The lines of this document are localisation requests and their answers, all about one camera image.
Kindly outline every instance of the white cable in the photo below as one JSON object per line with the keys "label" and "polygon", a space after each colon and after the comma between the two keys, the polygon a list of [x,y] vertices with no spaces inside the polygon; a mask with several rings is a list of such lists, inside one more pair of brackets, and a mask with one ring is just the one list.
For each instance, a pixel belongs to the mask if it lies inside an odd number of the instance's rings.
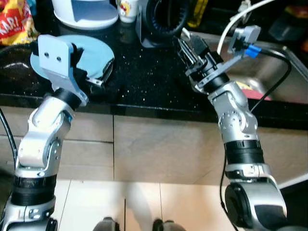
{"label": "white cable", "polygon": [[227,33],[231,29],[231,27],[237,22],[237,20],[239,20],[245,14],[253,11],[254,9],[259,8],[260,6],[268,4],[268,3],[272,2],[272,1],[275,1],[275,0],[263,0],[261,2],[258,2],[258,3],[254,4],[254,5],[252,5],[251,7],[247,8],[246,10],[238,13],[237,15],[235,15],[232,18],[232,20],[229,22],[229,24],[226,26],[225,30],[223,31],[223,33],[222,33],[222,35],[220,37],[219,44],[218,44],[218,47],[217,47],[217,53],[220,54],[221,48],[222,48],[222,45],[223,45],[223,41],[225,40],[225,38],[227,36]]}

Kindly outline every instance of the yellow bottle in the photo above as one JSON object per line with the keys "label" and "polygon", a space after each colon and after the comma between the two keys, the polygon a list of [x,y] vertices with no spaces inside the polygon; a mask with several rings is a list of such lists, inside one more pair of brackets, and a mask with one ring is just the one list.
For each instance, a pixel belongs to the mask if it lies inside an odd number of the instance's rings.
{"label": "yellow bottle", "polygon": [[200,25],[201,19],[206,8],[208,0],[197,0],[192,17],[188,21],[190,27],[196,28]]}

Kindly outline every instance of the light blue plate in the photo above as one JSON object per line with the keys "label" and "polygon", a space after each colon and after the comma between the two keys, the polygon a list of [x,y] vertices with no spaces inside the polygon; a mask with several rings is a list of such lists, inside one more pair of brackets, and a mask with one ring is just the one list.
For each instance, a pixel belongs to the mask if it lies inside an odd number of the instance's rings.
{"label": "light blue plate", "polygon": [[[89,78],[100,78],[107,63],[115,58],[111,48],[104,42],[84,35],[63,35],[59,38],[74,43],[77,48],[83,48],[77,68],[87,71]],[[30,56],[33,70],[40,76],[48,79],[43,69],[39,66],[39,57],[33,53]]]}

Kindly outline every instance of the white appliance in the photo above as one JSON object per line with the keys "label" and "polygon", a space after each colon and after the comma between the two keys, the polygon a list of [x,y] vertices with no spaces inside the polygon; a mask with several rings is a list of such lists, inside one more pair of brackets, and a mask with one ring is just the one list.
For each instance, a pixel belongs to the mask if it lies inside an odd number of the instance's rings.
{"label": "white appliance", "polygon": [[84,30],[103,29],[118,19],[109,0],[52,0],[54,15],[65,25]]}

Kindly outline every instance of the stainless steel sink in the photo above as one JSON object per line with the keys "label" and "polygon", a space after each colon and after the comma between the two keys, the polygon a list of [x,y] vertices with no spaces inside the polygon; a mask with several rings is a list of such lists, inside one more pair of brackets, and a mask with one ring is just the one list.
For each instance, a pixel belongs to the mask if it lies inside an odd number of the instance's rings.
{"label": "stainless steel sink", "polygon": [[[217,49],[219,36],[196,33],[204,38],[211,50]],[[231,38],[226,38],[221,56],[224,61],[233,57],[227,53],[228,44]],[[267,49],[277,50],[291,61],[292,71],[289,77],[269,96],[276,101],[292,103],[308,103],[308,69],[286,46],[281,46],[268,42],[257,42],[257,46]],[[257,58],[246,58],[228,70],[230,79],[242,82],[264,94],[274,85],[285,73],[286,64],[276,58],[260,54]]]}

